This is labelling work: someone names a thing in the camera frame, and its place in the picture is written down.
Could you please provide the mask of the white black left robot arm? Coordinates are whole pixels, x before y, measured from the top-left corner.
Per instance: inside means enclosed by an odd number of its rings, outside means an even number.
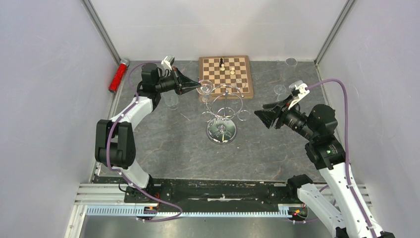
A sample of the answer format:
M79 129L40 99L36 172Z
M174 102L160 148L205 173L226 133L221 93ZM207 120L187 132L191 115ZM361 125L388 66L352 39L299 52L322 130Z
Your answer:
M143 202L154 199L156 190L150 185L151 176L135 161L134 129L158 106L162 93L182 95L201 86L169 64L163 68L155 62L143 63L141 80L132 101L117 115L101 119L96 125L95 160L119 173L127 184L135 188Z

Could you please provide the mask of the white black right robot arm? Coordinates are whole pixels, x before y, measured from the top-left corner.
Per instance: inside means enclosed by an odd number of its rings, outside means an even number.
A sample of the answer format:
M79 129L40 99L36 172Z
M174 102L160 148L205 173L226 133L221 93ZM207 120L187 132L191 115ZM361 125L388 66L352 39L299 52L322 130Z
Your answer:
M324 178L336 204L328 201L305 174L288 179L287 198L307 205L334 238L393 238L393 233L377 223L353 179L346 151L334 135L338 125L335 110L317 104L305 115L299 109L289 96L263 105L254 114L267 128L285 125L308 141L306 155Z

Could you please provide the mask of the chrome wine glass rack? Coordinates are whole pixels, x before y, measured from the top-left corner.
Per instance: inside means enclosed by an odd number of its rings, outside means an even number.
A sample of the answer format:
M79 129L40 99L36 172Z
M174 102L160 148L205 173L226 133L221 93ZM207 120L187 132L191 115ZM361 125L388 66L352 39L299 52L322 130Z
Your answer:
M231 143L237 136L235 121L246 121L251 112L244 105L245 95L240 88L232 85L221 85L212 91L220 89L218 96L208 95L204 99L206 110L202 116L207 117L206 135L218 145Z

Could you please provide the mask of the wooden chessboard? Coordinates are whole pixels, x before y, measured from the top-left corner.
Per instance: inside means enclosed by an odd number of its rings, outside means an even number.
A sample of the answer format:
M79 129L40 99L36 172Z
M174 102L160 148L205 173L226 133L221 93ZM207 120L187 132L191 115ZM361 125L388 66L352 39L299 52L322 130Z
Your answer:
M219 59L223 58L225 71L220 70ZM199 79L213 83L211 97L215 98L228 90L243 95L245 99L254 97L253 80L248 56L205 56L199 58Z

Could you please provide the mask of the red cylindrical can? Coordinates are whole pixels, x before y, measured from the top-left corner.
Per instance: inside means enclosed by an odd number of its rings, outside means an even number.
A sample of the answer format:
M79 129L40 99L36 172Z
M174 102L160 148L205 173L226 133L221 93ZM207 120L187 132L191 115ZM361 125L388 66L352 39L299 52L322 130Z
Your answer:
M108 87L109 92L116 94L117 90L121 84L121 81L123 79L123 76L128 68L130 64L130 60L129 59L121 59L118 69Z

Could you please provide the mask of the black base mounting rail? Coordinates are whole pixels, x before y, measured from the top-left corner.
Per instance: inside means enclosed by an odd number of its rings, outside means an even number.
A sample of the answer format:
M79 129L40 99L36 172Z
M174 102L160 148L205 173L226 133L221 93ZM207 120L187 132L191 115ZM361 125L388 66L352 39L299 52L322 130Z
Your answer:
M305 208L286 182L252 180L208 180L154 178L145 191L159 199L148 198L135 188L125 188L119 177L96 177L94 184L114 184L124 193L123 203L144 203L146 213L254 213L275 212L290 206L289 212Z

